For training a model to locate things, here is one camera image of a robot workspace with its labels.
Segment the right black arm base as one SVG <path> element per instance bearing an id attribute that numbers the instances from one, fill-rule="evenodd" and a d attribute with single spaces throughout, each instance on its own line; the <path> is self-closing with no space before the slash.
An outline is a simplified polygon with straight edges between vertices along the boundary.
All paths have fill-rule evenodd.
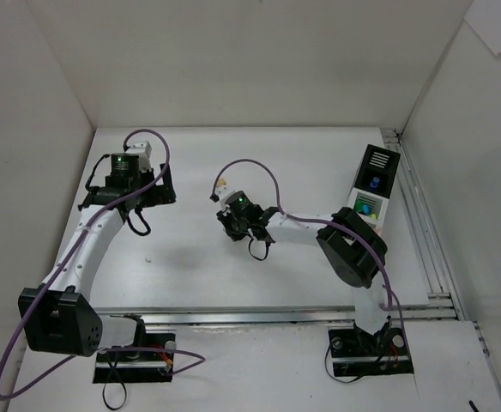
<path id="1" fill-rule="evenodd" d="M 403 329 L 391 321 L 373 335 L 357 325 L 330 329 L 328 344 L 325 371 L 344 385 L 369 377 L 414 373 Z"/>

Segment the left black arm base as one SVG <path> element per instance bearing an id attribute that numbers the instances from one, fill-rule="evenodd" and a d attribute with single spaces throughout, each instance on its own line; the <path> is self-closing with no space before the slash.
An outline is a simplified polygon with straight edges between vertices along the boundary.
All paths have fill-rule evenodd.
<path id="1" fill-rule="evenodd" d="M 173 330 L 149 329 L 142 319 L 137 321 L 132 346 L 143 348 L 176 348 Z M 154 351 L 118 350 L 97 354 L 94 364 L 94 384 L 147 384 L 172 381 L 175 355 Z"/>

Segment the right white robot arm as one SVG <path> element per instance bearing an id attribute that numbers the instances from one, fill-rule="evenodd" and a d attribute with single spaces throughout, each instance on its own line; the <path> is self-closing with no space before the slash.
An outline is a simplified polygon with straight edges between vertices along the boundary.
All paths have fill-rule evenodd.
<path id="1" fill-rule="evenodd" d="M 266 251 L 280 243 L 318 248 L 336 276 L 353 289 L 358 348 L 374 354 L 385 345 L 383 327 L 393 303 L 385 267 L 388 248 L 353 209 L 343 207 L 330 216 L 290 215 L 278 207 L 262 208 L 243 191 L 221 188 L 210 199 L 220 205 L 216 217 L 234 241 L 262 242 Z"/>

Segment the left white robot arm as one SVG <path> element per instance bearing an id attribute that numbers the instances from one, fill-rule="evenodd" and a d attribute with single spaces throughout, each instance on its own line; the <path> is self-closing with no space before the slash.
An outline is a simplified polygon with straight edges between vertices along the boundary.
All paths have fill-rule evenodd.
<path id="1" fill-rule="evenodd" d="M 168 163 L 156 173 L 144 152 L 110 159 L 104 185 L 86 186 L 80 221 L 56 268 L 37 288 L 24 288 L 18 299 L 27 343 L 35 352 L 89 357 L 116 347 L 134 361 L 147 351 L 143 322 L 134 316 L 100 316 L 90 294 L 109 245 L 130 214 L 172 204 L 176 195 Z"/>

